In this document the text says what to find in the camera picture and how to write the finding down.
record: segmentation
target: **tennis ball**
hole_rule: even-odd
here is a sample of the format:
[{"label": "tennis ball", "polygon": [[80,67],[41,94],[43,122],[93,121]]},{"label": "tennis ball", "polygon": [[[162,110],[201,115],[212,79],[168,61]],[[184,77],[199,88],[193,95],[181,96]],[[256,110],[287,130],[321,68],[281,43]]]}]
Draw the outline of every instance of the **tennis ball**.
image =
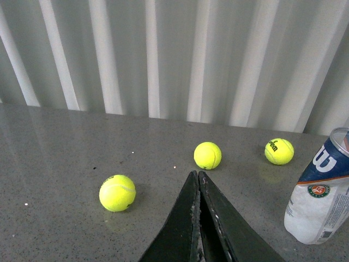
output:
[{"label": "tennis ball", "polygon": [[195,148],[194,160],[200,168],[214,169],[219,165],[221,159],[222,152],[215,143],[204,142]]},{"label": "tennis ball", "polygon": [[266,144],[264,151],[267,159],[275,165],[284,165],[291,161],[294,155],[292,144],[282,138],[275,138]]},{"label": "tennis ball", "polygon": [[112,212],[127,209],[135,200],[136,188],[132,180],[124,175],[114,175],[103,182],[99,200],[103,207]]}]

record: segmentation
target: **white curtain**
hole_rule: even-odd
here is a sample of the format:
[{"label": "white curtain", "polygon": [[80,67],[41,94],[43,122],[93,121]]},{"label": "white curtain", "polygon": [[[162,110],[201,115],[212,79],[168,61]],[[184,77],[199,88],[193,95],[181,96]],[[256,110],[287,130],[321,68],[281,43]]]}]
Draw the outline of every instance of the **white curtain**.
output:
[{"label": "white curtain", "polygon": [[0,100],[328,135],[349,0],[1,0]]}]

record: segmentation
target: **blue label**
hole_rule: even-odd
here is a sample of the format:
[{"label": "blue label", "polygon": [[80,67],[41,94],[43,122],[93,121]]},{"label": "blue label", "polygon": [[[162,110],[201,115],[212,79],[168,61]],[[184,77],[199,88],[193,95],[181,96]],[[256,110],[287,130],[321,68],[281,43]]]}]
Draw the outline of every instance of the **blue label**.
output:
[{"label": "blue label", "polygon": [[298,183],[331,180],[349,176],[349,158],[339,152],[330,138],[303,171]]}]

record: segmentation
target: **granite countertop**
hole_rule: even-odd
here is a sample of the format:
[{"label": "granite countertop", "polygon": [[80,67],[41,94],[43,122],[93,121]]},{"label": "granite countertop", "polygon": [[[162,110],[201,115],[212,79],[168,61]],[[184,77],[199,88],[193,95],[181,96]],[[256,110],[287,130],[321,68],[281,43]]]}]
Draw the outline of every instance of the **granite countertop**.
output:
[{"label": "granite countertop", "polygon": [[[268,162],[265,144],[285,138],[295,155]],[[212,141],[220,165],[206,173],[286,261],[348,261],[349,222],[321,245],[284,228],[293,187],[325,136],[0,104],[1,261],[138,261],[158,234],[189,172],[195,147]],[[99,202],[114,174],[136,185],[135,202]]]}]

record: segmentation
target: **white ball can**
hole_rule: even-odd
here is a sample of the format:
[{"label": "white ball can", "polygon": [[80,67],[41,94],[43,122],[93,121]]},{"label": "white ball can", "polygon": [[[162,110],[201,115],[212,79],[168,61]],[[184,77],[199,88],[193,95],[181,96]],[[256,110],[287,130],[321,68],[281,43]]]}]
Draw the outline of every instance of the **white ball can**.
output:
[{"label": "white ball can", "polygon": [[321,244],[349,217],[349,129],[336,128],[294,187],[284,225],[298,241]]}]

